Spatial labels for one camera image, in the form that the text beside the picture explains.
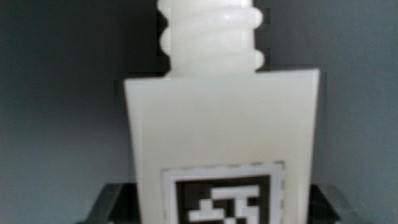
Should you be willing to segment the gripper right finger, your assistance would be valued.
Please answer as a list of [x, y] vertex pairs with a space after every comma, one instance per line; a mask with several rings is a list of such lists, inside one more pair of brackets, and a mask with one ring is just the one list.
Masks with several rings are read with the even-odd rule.
[[308, 224], [365, 224], [335, 185], [312, 185]]

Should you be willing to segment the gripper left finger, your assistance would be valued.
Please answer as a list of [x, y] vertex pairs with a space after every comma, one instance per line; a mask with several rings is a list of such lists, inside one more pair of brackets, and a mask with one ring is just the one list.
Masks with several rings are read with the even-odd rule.
[[77, 224], [141, 224], [136, 183], [109, 183], [84, 221]]

